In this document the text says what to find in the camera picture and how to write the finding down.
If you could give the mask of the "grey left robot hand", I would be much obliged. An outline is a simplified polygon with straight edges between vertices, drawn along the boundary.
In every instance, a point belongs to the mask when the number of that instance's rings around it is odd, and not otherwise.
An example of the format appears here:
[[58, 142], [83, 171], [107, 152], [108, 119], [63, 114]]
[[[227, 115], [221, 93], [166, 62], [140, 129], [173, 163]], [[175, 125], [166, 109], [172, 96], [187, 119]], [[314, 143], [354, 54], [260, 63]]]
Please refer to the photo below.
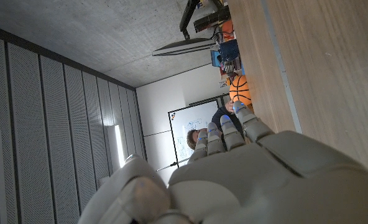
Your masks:
[[80, 223], [368, 223], [368, 170], [305, 135], [273, 132], [235, 102], [164, 182], [137, 155], [101, 186]]

